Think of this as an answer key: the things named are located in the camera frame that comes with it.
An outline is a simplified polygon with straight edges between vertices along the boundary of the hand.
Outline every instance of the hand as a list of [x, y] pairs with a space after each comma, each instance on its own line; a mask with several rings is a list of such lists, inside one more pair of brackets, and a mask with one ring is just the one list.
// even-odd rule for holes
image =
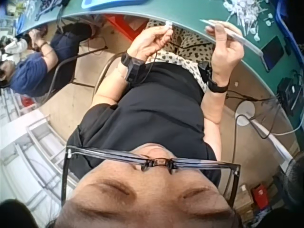
[[133, 41], [127, 53], [134, 58], [147, 61], [148, 57], [162, 49], [171, 39], [172, 27], [157, 26], [147, 28]]
[[35, 44], [37, 44], [37, 42], [39, 40], [41, 40], [41, 35], [40, 35], [40, 31], [37, 29], [32, 29], [28, 35], [30, 36], [30, 38], [32, 39], [32, 47], [35, 46]]
[[227, 38], [224, 28], [230, 29], [242, 36], [241, 30], [229, 22], [210, 20], [215, 23], [215, 28], [206, 26], [206, 32], [215, 37], [215, 49], [212, 55], [212, 79], [219, 86], [226, 86], [234, 67], [244, 57], [244, 48], [241, 43]]

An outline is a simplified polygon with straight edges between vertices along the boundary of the red object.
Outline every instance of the red object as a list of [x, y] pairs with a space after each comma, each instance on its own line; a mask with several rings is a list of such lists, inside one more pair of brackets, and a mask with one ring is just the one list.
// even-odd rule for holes
[[119, 32], [131, 41], [135, 40], [148, 23], [148, 21], [146, 21], [137, 30], [133, 30], [124, 20], [124, 15], [105, 14], [104, 16]]
[[258, 207], [263, 210], [269, 205], [267, 189], [264, 185], [260, 184], [256, 188], [252, 189], [253, 199]]
[[21, 103], [24, 107], [28, 107], [32, 104], [34, 104], [34, 101], [28, 97], [20, 96], [21, 97]]

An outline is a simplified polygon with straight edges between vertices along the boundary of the nose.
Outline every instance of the nose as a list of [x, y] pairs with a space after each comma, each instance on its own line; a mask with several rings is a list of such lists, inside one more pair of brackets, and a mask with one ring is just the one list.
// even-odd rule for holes
[[150, 150], [147, 151], [147, 153], [145, 153], [145, 155], [147, 155], [150, 159], [155, 159], [155, 158], [166, 158], [166, 159], [170, 159], [172, 158], [171, 156], [171, 152], [169, 152], [168, 150], [156, 146], [151, 148]]

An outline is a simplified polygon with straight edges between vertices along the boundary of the fan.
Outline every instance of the fan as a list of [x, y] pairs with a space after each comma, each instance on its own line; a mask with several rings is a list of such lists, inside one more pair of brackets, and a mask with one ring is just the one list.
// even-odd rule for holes
[[283, 187], [292, 204], [304, 209], [304, 152], [290, 162], [283, 178]]

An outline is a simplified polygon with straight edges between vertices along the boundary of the floor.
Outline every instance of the floor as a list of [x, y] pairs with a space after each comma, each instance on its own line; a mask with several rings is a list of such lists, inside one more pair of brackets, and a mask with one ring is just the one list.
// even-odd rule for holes
[[[140, 24], [142, 20], [137, 19], [133, 22], [134, 27]], [[107, 60], [114, 53], [125, 51], [130, 41], [113, 29], [111, 25], [105, 26], [99, 31], [105, 38], [109, 47], [108, 51], [100, 55], [89, 55], [77, 61], [76, 79], [78, 82], [94, 85], [101, 74]], [[90, 50], [103, 47], [104, 41], [96, 38], [90, 41]], [[88, 47], [81, 47], [80, 53], [88, 51]], [[230, 89], [251, 95], [256, 98], [266, 98], [270, 94], [261, 86], [260, 82], [248, 73], [241, 64], [236, 67], [231, 79]], [[50, 123], [54, 129], [66, 140], [80, 123], [82, 117], [88, 110], [92, 100], [93, 90], [78, 85], [69, 84], [53, 96], [40, 109], [44, 114], [50, 115]], [[230, 162], [232, 158], [234, 143], [234, 111], [239, 100], [228, 99], [221, 123], [221, 136], [223, 155], [222, 160]], [[269, 109], [269, 104], [255, 104], [256, 113], [261, 113]], [[263, 125], [269, 129], [275, 110], [273, 109], [263, 121]], [[285, 132], [290, 130], [290, 126], [285, 120], [282, 112], [279, 113], [274, 132]], [[293, 134], [279, 138], [282, 144], [289, 151], [295, 151], [297, 144]], [[260, 182], [269, 183], [271, 177], [276, 173], [281, 161], [278, 152], [269, 140], [262, 140], [250, 125], [238, 127], [237, 131], [237, 149], [235, 163], [241, 164], [240, 184], [246, 183], [250, 187], [256, 186]], [[223, 173], [223, 178], [219, 189], [223, 191], [226, 185], [228, 173]]]

